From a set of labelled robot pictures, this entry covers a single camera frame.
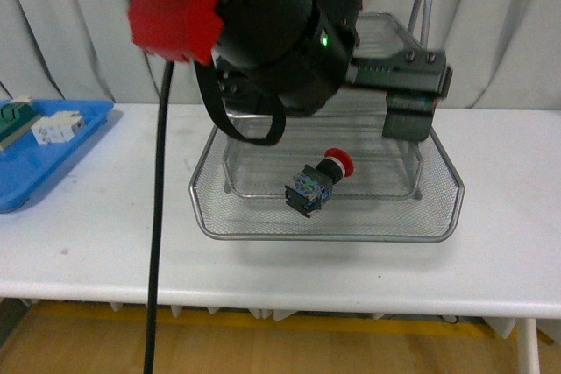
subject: screw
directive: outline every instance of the screw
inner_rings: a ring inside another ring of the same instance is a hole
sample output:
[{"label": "screw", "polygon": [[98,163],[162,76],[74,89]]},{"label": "screw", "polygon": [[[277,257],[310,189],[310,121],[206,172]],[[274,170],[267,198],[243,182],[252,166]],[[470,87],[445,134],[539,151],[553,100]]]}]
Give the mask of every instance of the screw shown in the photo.
[{"label": "screw", "polygon": [[415,60],[415,50],[411,50],[405,56],[405,61],[407,63],[411,63],[413,60]]}]

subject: wire mesh basket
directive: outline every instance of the wire mesh basket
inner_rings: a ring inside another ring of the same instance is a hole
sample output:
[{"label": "wire mesh basket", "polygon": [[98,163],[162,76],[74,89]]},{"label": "wire mesh basket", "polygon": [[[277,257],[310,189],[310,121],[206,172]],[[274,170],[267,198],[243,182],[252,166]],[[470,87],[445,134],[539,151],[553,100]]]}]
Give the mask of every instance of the wire mesh basket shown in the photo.
[{"label": "wire mesh basket", "polygon": [[[355,55],[419,46],[391,15],[363,16],[357,28]],[[314,116],[289,118],[272,147],[215,128],[190,183],[202,231],[223,240],[443,241],[458,221],[462,181],[434,131],[420,144],[384,138],[385,114],[383,95],[341,89]],[[270,126],[262,116],[237,115],[233,123],[248,137],[264,136]],[[286,204],[284,186],[331,147],[353,157],[355,173],[333,187],[322,211],[305,218]]]}]

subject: black strap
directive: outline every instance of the black strap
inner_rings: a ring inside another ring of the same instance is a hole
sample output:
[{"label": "black strap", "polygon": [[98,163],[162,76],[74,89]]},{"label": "black strap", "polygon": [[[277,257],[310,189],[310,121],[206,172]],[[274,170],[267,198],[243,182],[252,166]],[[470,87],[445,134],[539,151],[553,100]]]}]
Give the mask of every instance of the black strap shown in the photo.
[{"label": "black strap", "polygon": [[211,62],[210,66],[204,66],[195,62],[195,71],[201,89],[202,101],[218,129],[231,138],[254,145],[271,146],[279,143],[287,124],[287,117],[281,99],[277,95],[264,96],[264,99],[271,103],[271,109],[273,110],[273,121],[267,135],[264,138],[246,138],[234,127],[226,114],[214,63]]}]

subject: black cable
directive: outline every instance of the black cable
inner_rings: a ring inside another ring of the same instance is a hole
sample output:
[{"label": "black cable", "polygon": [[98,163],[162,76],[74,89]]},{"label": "black cable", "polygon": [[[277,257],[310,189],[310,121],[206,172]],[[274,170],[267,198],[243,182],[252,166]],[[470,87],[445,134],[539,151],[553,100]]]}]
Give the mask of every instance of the black cable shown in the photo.
[{"label": "black cable", "polygon": [[167,103],[174,74],[174,63],[166,63],[161,84],[158,130],[156,135],[156,169],[154,176],[154,213],[152,249],[150,251],[150,280],[148,281],[148,315],[146,316],[146,347],[144,374],[152,374],[156,350],[156,314],[158,310],[158,272],[160,271],[161,221],[164,208],[164,164],[166,153]]}]

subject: blue tray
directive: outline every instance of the blue tray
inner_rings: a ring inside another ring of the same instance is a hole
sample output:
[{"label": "blue tray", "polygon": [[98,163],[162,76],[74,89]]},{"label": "blue tray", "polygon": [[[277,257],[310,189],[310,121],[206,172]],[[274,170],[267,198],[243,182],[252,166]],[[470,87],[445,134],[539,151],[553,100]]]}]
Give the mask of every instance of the blue tray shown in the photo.
[{"label": "blue tray", "polygon": [[82,113],[86,127],[66,144],[39,145],[31,130],[4,151],[0,151],[0,212],[22,206],[46,179],[100,126],[113,108],[107,101],[35,101],[42,116],[58,111]]}]

